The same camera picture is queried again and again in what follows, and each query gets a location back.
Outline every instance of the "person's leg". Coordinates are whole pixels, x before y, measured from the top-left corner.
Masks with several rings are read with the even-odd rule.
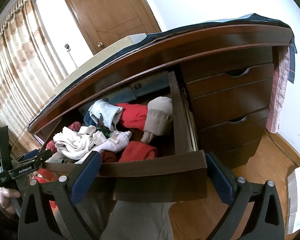
[[[77,210],[97,239],[105,230],[110,213],[115,205],[114,200],[98,199],[93,192],[88,192],[84,200],[76,205]],[[55,214],[56,222],[63,237],[72,240],[72,237],[59,211]]]
[[[173,240],[172,205],[117,201],[100,240]]]

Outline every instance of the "blue fabric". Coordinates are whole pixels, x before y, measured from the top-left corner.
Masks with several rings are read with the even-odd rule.
[[[92,151],[95,153],[91,160],[87,163],[81,174],[78,176],[74,182],[71,189],[70,200],[75,206],[77,203],[82,202],[85,195],[87,194],[92,182],[94,181],[95,176],[98,174],[101,167],[101,156],[100,153]]]
[[[98,125],[92,120],[92,118],[90,116],[90,111],[88,111],[86,113],[86,115],[83,118],[83,121],[86,126],[93,125],[95,127],[98,127]]]
[[[213,187],[216,189],[221,202],[231,206],[234,201],[234,190],[231,184],[209,154],[206,154],[206,161],[208,176]]]
[[[38,154],[39,154],[39,150],[35,149],[31,152],[28,152],[28,153],[24,154],[23,157],[22,157],[22,160],[31,159],[31,158],[37,156]]]

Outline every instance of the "red clothing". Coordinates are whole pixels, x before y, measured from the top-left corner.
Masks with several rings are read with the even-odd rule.
[[[129,103],[116,104],[123,107],[119,123],[126,128],[137,128],[144,131],[148,106],[132,105]]]
[[[100,155],[103,163],[116,163],[118,161],[114,152],[102,151]]]
[[[73,124],[71,124],[70,126],[68,126],[69,129],[71,129],[72,131],[75,132],[79,132],[80,128],[81,128],[81,123],[80,122],[74,122]],[[55,142],[49,141],[47,144],[47,149],[49,149],[50,151],[52,151],[52,153],[56,153],[57,152],[57,148],[55,147]]]
[[[131,162],[149,160],[157,157],[158,150],[156,147],[143,142],[131,141],[122,153],[119,162]]]

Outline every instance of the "closed drawer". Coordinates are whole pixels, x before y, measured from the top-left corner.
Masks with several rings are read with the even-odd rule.
[[[272,78],[191,100],[197,129],[239,118],[269,106]]]
[[[257,82],[273,76],[272,63],[228,71],[214,76],[191,81],[186,84],[190,98],[210,94],[224,89]]]
[[[236,119],[228,120],[226,122],[214,125],[209,128],[202,129],[198,132],[199,138],[211,138],[215,136],[222,135],[224,133],[231,132],[233,130],[237,130],[244,126],[256,123],[265,118],[268,118],[269,108],[260,109],[253,113],[241,116]]]
[[[221,163],[231,169],[239,167],[248,162],[253,157],[258,149],[261,138],[246,143],[236,149],[228,150],[219,154],[216,154]]]
[[[184,81],[272,62],[272,47],[237,49],[180,63]]]
[[[267,118],[214,137],[205,137],[199,134],[201,148],[205,152],[212,151],[218,154],[257,140],[262,137],[266,122]]]

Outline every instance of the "drawer handle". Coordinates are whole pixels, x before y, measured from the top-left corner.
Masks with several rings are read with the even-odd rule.
[[[225,73],[230,77],[237,78],[237,77],[241,77],[241,76],[247,74],[249,70],[250,70],[250,67],[245,67],[242,69],[230,70]]]
[[[239,123],[239,122],[243,122],[244,120],[246,120],[247,119],[247,117],[248,117],[248,115],[246,114],[246,115],[244,115],[244,116],[240,116],[240,117],[238,117],[238,118],[234,118],[234,119],[232,119],[232,120],[229,120],[228,122],[229,123]]]

